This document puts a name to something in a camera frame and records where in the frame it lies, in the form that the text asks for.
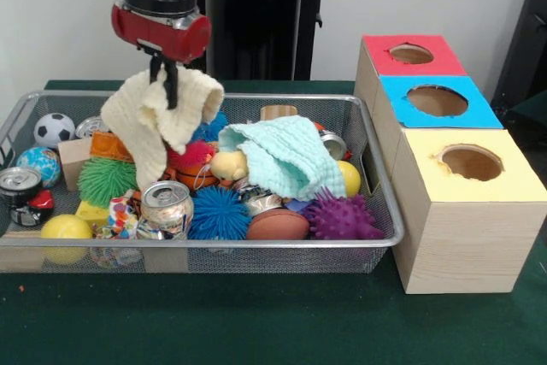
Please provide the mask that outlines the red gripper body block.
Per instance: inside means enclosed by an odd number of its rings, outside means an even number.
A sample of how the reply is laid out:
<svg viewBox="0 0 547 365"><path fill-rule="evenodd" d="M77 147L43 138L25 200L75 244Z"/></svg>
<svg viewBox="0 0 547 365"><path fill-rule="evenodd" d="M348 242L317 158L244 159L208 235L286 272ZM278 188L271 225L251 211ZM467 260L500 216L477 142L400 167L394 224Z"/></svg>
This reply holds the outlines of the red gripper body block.
<svg viewBox="0 0 547 365"><path fill-rule="evenodd" d="M184 64L203 55L212 33L208 17L198 8L179 18L150 16L133 9L125 0L115 0L111 24L115 34L127 43Z"/></svg>

